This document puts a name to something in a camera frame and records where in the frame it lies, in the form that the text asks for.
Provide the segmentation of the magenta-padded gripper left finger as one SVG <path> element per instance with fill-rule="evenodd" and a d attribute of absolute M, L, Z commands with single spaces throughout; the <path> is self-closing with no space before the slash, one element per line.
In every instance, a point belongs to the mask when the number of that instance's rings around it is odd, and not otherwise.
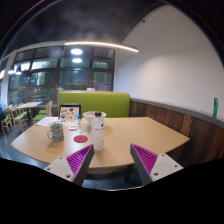
<path fill-rule="evenodd" d="M 59 156 L 45 168 L 45 171 L 81 186 L 93 155 L 94 147 L 89 145 L 68 157 Z"/>

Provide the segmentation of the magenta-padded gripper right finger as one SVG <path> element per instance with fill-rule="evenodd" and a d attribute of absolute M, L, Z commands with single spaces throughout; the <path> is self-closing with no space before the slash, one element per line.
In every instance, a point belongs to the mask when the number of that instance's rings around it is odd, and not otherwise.
<path fill-rule="evenodd" d="M 182 166 L 166 153 L 157 155 L 136 144 L 130 145 L 130 154 L 143 185 L 157 181 L 182 169 Z"/>

